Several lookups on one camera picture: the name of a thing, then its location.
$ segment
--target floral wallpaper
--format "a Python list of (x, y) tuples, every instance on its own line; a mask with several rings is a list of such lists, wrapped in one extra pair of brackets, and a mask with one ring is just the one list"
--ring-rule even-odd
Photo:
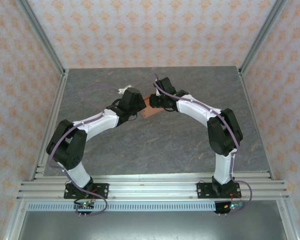
[(300, 0), (287, 1), (244, 80), (275, 177), (287, 180), (300, 224)]
[(60, 76), (15, 0), (0, 0), (0, 240), (28, 180)]
[(65, 68), (241, 66), (275, 0), (29, 0)]

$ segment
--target black mounting bracket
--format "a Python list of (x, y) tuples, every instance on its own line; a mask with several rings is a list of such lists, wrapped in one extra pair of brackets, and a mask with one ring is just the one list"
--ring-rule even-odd
[(242, 197), (239, 183), (230, 181), (225, 185), (228, 186), (224, 189), (216, 190), (216, 184), (213, 182), (198, 182), (196, 184), (198, 199), (231, 199), (231, 197), (237, 199), (239, 198), (238, 196)]
[[(108, 198), (109, 184), (108, 183), (92, 183), (92, 190), (94, 193), (101, 195), (105, 199)], [(77, 189), (72, 183), (67, 183), (64, 190), (64, 199), (97, 199), (97, 197), (86, 194)]]

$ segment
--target orange object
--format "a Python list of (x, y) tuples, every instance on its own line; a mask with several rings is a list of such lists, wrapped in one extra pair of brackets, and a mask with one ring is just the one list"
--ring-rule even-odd
[(144, 118), (150, 117), (151, 115), (154, 115), (154, 114), (156, 114), (158, 112), (161, 112), (163, 110), (163, 108), (152, 108), (150, 106), (149, 99), (150, 99), (150, 95), (145, 96), (143, 98), (143, 100), (145, 102), (145, 105), (146, 105), (146, 108), (141, 110), (141, 114)]

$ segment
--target aluminum frame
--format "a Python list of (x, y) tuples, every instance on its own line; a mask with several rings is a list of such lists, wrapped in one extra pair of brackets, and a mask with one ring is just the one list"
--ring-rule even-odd
[[(197, 196), (199, 181), (211, 182), (213, 173), (167, 173), (92, 176), (95, 183), (108, 183), (108, 201), (202, 201)], [(235, 179), (248, 182), (253, 200), (286, 200), (289, 194), (285, 181), (271, 179), (269, 172), (235, 172)], [(17, 201), (65, 201), (66, 176), (35, 175), (34, 181), (21, 183)], [(240, 185), (242, 199), (248, 200), (250, 191)], [(229, 200), (208, 198), (205, 201)]]
[(50, 109), (48, 122), (45, 126), (45, 132), (42, 139), (41, 147), (38, 152), (38, 155), (36, 157), (36, 164), (33, 166), (31, 171), (31, 177), (30, 180), (33, 181), (35, 178), (35, 174), (40, 169), (41, 166), (46, 166), (46, 162), (48, 160), (48, 154), (46, 153), (46, 147), (54, 134), (54, 129), (56, 127), (57, 118), (58, 118), (58, 112), (60, 109), (62, 97), (64, 94), (64, 90), (66, 87), (66, 82), (68, 78), (69, 69), (66, 69), (64, 74), (61, 75), (59, 85), (56, 91), (56, 94), (54, 96), (53, 104)]
[[(259, 131), (259, 128), (258, 128), (258, 123), (257, 123), (257, 120), (256, 120), (256, 113), (255, 113), (255, 110), (252, 107), (252, 104), (250, 102), (250, 97), (249, 97), (249, 94), (248, 94), (248, 91), (247, 91), (247, 87), (246, 87), (246, 84), (245, 84), (244, 76), (241, 75), (239, 71), (238, 71), (238, 73), (239, 73), (239, 78), (240, 78), (240, 81), (241, 81), (241, 84), (242, 84), (242, 88), (243, 88), (243, 91), (244, 91), (244, 94), (245, 94), (245, 98), (246, 98), (246, 100), (248, 102), (248, 106), (250, 108), (250, 112), (251, 112), (252, 119), (253, 119), (253, 122), (254, 122), (254, 125), (255, 125), (255, 129), (256, 129), (257, 134), (258, 134), (258, 136), (260, 138), (262, 146), (264, 146), (265, 140), (264, 140), (263, 136), (260, 134), (260, 131)], [(275, 176), (272, 175), (272, 173), (274, 173), (274, 170), (272, 168), (272, 165), (269, 162), (269, 159), (270, 159), (269, 153), (268, 153), (268, 151), (267, 151), (266, 148), (263, 148), (263, 149), (264, 149), (264, 152), (265, 152), (266, 159), (268, 161), (271, 178), (275, 179)]]
[(276, 204), (287, 239), (300, 240), (300, 227), (292, 201), (277, 200)]
[(63, 74), (65, 72), (62, 63), (56, 54), (52, 44), (50, 43), (43, 27), (41, 26), (40, 22), (38, 21), (34, 11), (32, 10), (28, 0), (16, 0), (24, 12), (25, 16), (27, 17), (32, 29), (36, 33), (37, 37), (39, 38), (40, 42), (42, 43), (46, 53), (48, 54), (49, 58), (51, 59), (55, 69), (60, 73)]
[(16, 202), (7, 225), (4, 240), (18, 240), (27, 213), (28, 201)]
[(284, 7), (287, 0), (276, 0), (274, 3), (268, 17), (266, 18), (263, 26), (261, 27), (258, 35), (256, 36), (248, 54), (246, 55), (241, 67), (240, 67), (240, 74), (244, 75), (248, 69), (252, 61), (254, 60), (255, 56), (259, 48), (261, 47), (262, 43), (266, 39), (271, 27), (274, 25), (277, 17), (280, 15), (282, 8)]

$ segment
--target robotic arm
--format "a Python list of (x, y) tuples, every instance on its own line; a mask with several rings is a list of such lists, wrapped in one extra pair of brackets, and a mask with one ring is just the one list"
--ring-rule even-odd
[[(237, 143), (240, 144), (243, 135), (234, 112), (229, 108), (220, 110), (207, 106), (184, 90), (176, 91), (168, 77), (158, 79), (156, 85), (159, 88), (157, 88), (156, 94), (152, 94), (149, 99), (152, 108), (172, 109), (172, 111), (187, 114), (208, 129), (209, 144), (215, 152), (215, 171), (212, 176), (212, 183), (197, 183), (198, 198), (229, 199), (233, 197), (232, 193), (241, 197), (239, 184), (234, 182), (231, 177), (232, 158), (235, 157), (237, 148), (231, 133), (224, 125), (225, 121), (234, 134)], [(61, 121), (46, 148), (46, 152), (51, 155), (65, 133), (74, 128), (56, 148), (53, 159), (65, 169), (75, 185), (84, 191), (91, 193), (97, 188), (100, 190), (102, 184), (106, 185), (106, 183), (94, 183), (81, 163), (86, 142), (107, 129), (118, 127), (127, 122), (131, 116), (135, 116), (146, 107), (145, 101), (137, 89), (126, 87), (121, 93), (123, 93), (122, 98), (114, 101), (102, 113), (74, 122)], [(93, 197), (84, 194), (75, 185), (72, 183), (66, 185), (64, 198), (82, 199)], [(221, 204), (221, 210), (218, 213), (225, 213), (225, 205), (226, 203)]]
[(151, 107), (170, 108), (173, 111), (187, 114), (208, 128), (209, 144), (215, 152), (215, 171), (212, 177), (212, 184), (204, 184), (203, 189), (200, 188), (202, 192), (198, 193), (198, 197), (229, 198), (231, 192), (241, 196), (240, 191), (237, 191), (239, 184), (234, 183), (230, 176), (230, 173), (232, 174), (231, 158), (235, 157), (236, 145), (229, 131), (224, 127), (223, 122), (215, 114), (218, 113), (224, 118), (234, 133), (238, 144), (240, 144), (243, 134), (234, 112), (229, 108), (220, 110), (210, 107), (199, 102), (184, 90), (176, 91), (168, 77), (157, 80), (156, 84), (164, 92), (179, 97), (179, 99), (168, 96), (157, 88), (156, 94), (150, 96), (149, 104)]
[(107, 129), (118, 127), (127, 122), (131, 116), (135, 116), (145, 107), (146, 104), (141, 93), (133, 87), (126, 87), (122, 98), (114, 101), (103, 112), (80, 121), (61, 121), (46, 148), (46, 152), (50, 155), (62, 136), (73, 126), (82, 123), (66, 137), (67, 140), (64, 139), (61, 142), (53, 159), (66, 170), (76, 185), (91, 192), (94, 188), (93, 179), (81, 163), (86, 142)]

